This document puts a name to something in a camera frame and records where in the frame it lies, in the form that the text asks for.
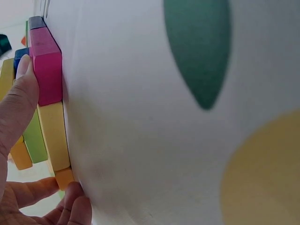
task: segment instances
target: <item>green polka dot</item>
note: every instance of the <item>green polka dot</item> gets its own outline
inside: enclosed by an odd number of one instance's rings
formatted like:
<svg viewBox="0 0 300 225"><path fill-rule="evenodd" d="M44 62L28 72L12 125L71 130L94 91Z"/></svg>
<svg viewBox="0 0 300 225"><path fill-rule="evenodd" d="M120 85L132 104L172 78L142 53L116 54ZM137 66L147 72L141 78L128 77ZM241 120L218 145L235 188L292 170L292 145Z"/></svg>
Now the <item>green polka dot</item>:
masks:
<svg viewBox="0 0 300 225"><path fill-rule="evenodd" d="M164 0L170 47L184 81L203 109L221 91L230 52L227 0Z"/></svg>

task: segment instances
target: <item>hand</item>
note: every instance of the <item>hand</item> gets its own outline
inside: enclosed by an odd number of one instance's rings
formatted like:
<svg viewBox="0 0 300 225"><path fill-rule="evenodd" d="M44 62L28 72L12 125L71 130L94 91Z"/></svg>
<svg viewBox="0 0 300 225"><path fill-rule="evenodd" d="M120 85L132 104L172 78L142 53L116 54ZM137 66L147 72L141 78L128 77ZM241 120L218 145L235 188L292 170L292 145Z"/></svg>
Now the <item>hand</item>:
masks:
<svg viewBox="0 0 300 225"><path fill-rule="evenodd" d="M0 102L0 225L90 225L92 209L79 183L71 183L58 206L44 217L28 217L19 209L58 191L55 178L32 183L6 182L10 149L28 126L38 104L39 87L28 55L22 57L17 80Z"/></svg>

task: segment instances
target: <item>green block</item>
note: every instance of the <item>green block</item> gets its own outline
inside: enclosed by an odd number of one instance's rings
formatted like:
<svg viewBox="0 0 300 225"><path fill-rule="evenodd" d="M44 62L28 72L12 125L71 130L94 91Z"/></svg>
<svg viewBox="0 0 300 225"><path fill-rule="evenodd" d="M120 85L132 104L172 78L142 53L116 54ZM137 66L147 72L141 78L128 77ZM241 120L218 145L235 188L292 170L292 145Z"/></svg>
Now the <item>green block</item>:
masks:
<svg viewBox="0 0 300 225"><path fill-rule="evenodd" d="M59 195L60 199L63 199L63 197L65 196L65 192L64 191L58 191L58 195Z"/></svg>
<svg viewBox="0 0 300 225"><path fill-rule="evenodd" d="M48 159L37 111L34 112L23 137L33 163L43 162Z"/></svg>
<svg viewBox="0 0 300 225"><path fill-rule="evenodd" d="M26 36L26 47L28 48L28 20L26 21L26 28L25 28L25 36Z"/></svg>

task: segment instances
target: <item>finger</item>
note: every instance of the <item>finger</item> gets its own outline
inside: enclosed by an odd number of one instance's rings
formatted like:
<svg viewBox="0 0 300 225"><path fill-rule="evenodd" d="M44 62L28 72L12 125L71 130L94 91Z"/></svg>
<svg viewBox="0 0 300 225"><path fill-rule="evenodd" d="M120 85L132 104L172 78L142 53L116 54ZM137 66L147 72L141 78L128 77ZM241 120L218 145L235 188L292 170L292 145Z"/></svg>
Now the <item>finger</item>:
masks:
<svg viewBox="0 0 300 225"><path fill-rule="evenodd" d="M18 79L0 103L0 154L7 158L23 134L38 104L39 88L28 55L22 57Z"/></svg>
<svg viewBox="0 0 300 225"><path fill-rule="evenodd" d="M48 225L57 225L58 221L61 217L61 213L64 209L64 202L65 202L65 198L63 198L60 203L56 206L55 209L53 209L51 212L49 212L46 216L42 217L42 218L38 218L36 220L36 222L38 224L43 224L43 223L47 223Z"/></svg>
<svg viewBox="0 0 300 225"><path fill-rule="evenodd" d="M64 209L57 223L58 225L67 225L71 216L73 204L75 200L80 196L84 196L84 192L81 188L81 185L78 182L70 183L66 189Z"/></svg>
<svg viewBox="0 0 300 225"><path fill-rule="evenodd" d="M90 225L92 222L92 206L90 200L81 196L73 204L70 221L67 225Z"/></svg>
<svg viewBox="0 0 300 225"><path fill-rule="evenodd" d="M53 177L30 183L9 182L8 184L15 193L19 208L33 205L53 195L59 189L56 179Z"/></svg>

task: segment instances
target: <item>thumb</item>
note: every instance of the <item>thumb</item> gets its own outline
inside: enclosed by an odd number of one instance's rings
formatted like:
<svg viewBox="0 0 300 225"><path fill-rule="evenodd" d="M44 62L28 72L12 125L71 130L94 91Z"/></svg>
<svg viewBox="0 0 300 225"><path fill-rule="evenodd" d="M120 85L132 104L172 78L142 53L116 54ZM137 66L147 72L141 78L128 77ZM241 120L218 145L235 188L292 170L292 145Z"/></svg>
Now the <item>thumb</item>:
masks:
<svg viewBox="0 0 300 225"><path fill-rule="evenodd" d="M32 61L24 55L18 66L17 80L0 103L0 154L5 158L30 123L38 96Z"/></svg>

